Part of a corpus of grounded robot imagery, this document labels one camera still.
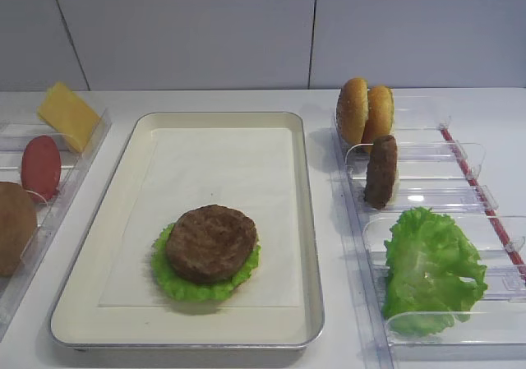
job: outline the lettuce leaf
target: lettuce leaf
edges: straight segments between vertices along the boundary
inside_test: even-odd
[[[164,292],[177,301],[223,301],[232,296],[234,289],[251,277],[251,272],[259,265],[260,246],[248,256],[242,268],[231,278],[211,285],[199,285],[180,278],[173,270],[164,248],[172,232],[173,224],[163,229],[154,243],[151,267],[157,284]]]
[[[385,241],[384,318],[408,311],[470,311],[482,298],[487,267],[454,220],[422,207],[403,212]],[[390,329],[403,335],[425,336],[467,321],[469,315],[421,314],[398,316]]]

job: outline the white paper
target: white paper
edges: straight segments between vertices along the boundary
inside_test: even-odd
[[[148,172],[127,222],[100,306],[173,304],[155,284],[151,245],[183,213],[218,204],[252,218],[260,265],[222,307],[297,307],[302,302],[292,132],[158,129]]]

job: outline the bun half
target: bun half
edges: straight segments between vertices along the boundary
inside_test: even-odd
[[[362,143],[373,143],[379,136],[389,135],[393,126],[395,104],[393,93],[388,87],[378,85],[372,87],[367,95],[369,118],[363,130]],[[370,153],[371,146],[365,146]]]
[[[342,87],[336,106],[336,125],[348,144],[362,142],[368,114],[367,81],[355,77]]]
[[[36,227],[30,194],[14,182],[0,182],[0,276],[13,275]]]

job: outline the red tomato slice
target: red tomato slice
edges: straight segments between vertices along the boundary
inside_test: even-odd
[[[46,135],[34,138],[22,155],[22,186],[49,201],[57,193],[61,166],[60,153],[54,140]],[[43,201],[38,195],[30,195],[35,202]]]

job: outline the white wall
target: white wall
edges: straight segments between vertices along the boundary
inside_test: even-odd
[[[86,83],[55,0],[0,0],[0,91]]]
[[[526,86],[526,0],[317,0],[313,47],[315,0],[58,1],[93,90]],[[55,0],[0,0],[0,90],[56,80]]]
[[[58,0],[93,90],[306,88],[314,0]]]
[[[526,86],[526,0],[317,0],[311,85]]]

